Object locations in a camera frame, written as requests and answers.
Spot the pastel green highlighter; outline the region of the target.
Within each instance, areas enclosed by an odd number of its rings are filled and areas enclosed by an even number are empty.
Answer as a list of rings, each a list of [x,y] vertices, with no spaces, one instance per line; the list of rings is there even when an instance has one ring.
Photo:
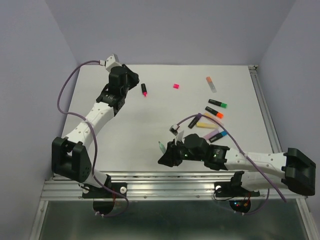
[[[166,152],[166,147],[159,141],[158,142],[160,151],[164,154]]]

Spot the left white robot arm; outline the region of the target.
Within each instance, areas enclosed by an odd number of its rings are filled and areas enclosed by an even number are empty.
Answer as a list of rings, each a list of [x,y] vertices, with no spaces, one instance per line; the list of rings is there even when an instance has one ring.
[[[79,184],[94,189],[100,197],[112,190],[111,177],[95,169],[98,154],[90,159],[88,148],[98,145],[97,135],[125,104],[128,91],[139,83],[137,73],[125,64],[115,63],[108,67],[108,83],[97,97],[87,116],[71,112],[81,122],[65,137],[56,137],[51,145],[51,170]]]

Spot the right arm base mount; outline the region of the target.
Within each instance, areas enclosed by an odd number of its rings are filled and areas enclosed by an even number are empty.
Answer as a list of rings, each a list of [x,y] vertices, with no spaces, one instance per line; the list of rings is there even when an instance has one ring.
[[[230,181],[220,181],[214,184],[213,199],[228,201],[231,209],[242,215],[248,215],[251,209],[251,198],[259,197],[259,190],[247,190],[242,186],[244,171],[236,171]]]

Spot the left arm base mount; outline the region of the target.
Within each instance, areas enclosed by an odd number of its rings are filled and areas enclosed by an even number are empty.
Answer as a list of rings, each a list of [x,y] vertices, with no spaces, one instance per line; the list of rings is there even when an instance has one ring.
[[[126,201],[128,184],[126,182],[114,182],[110,185],[110,189],[115,192],[110,192],[106,189],[97,188],[88,184],[78,184],[82,190],[82,198],[93,200],[92,208],[96,215],[101,217],[113,217],[121,213],[116,210],[116,200],[124,199]]]

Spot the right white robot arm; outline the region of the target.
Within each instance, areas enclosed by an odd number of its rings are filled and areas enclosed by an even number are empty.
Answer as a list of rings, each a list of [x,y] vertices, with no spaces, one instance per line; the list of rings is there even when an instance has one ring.
[[[216,186],[217,197],[259,195],[262,189],[288,189],[302,196],[315,195],[316,164],[296,148],[287,152],[240,152],[235,148],[209,144],[197,134],[167,143],[158,164],[177,167],[183,161],[202,162],[215,171],[231,171],[229,181]]]

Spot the black highlighter blue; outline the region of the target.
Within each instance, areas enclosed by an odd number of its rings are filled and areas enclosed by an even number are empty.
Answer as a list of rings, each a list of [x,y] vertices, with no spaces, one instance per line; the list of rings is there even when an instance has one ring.
[[[221,132],[215,134],[214,136],[212,136],[211,138],[209,138],[209,142],[210,143],[216,142],[217,140],[223,138],[226,135],[227,135],[226,131],[221,131]]]

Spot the black highlighter purple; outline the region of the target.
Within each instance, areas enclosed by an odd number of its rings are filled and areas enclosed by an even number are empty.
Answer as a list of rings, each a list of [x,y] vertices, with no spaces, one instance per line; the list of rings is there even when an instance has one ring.
[[[200,117],[196,116],[192,119],[192,121],[188,124],[188,128],[192,129],[200,120]]]

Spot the black highlighter pink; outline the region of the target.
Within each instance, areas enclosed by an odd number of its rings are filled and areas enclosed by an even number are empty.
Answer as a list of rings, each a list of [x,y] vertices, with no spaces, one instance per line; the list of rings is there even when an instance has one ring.
[[[144,83],[141,84],[141,91],[142,91],[143,96],[146,97],[148,92],[147,92],[146,85]]]

